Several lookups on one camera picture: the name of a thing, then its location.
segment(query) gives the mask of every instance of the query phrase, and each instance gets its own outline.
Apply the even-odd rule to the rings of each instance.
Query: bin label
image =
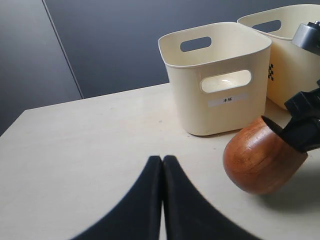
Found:
[[[241,93],[239,95],[234,95],[234,96],[226,96],[224,98],[214,99],[209,101],[208,106],[209,108],[211,108],[211,107],[219,106],[222,104],[230,104],[230,103],[237,102],[239,100],[247,99],[248,97],[249,95],[247,92]]]

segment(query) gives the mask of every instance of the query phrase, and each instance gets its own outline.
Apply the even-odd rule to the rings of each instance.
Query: metal part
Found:
[[[320,21],[301,23],[291,41],[294,45],[320,56]]]

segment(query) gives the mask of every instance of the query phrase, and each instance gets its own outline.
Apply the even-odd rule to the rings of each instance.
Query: white table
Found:
[[[290,119],[269,101],[266,115],[282,126]],[[320,152],[261,198],[224,172],[223,150],[236,132],[185,132],[169,84],[27,110],[0,137],[0,239],[64,240],[82,232],[119,202],[151,155],[177,156],[209,202],[258,237],[319,239]]]

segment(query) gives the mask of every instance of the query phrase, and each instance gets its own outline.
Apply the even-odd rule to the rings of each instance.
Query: cream storage bin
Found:
[[[286,109],[285,101],[299,91],[308,92],[318,88],[320,56],[291,43],[300,24],[317,20],[320,20],[320,5],[316,4],[284,6],[237,20],[238,23],[250,28],[272,21],[281,22],[278,30],[256,31],[272,40],[267,97],[283,109]]]
[[[203,38],[204,48],[182,51]],[[236,22],[173,32],[158,41],[182,127],[207,136],[241,129],[264,114],[272,41]]]

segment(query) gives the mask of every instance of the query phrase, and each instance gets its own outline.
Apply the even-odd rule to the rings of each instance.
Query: wooden object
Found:
[[[298,152],[279,137],[281,129],[261,116],[227,144],[223,166],[239,188],[252,194],[272,193],[307,159],[306,152]]]

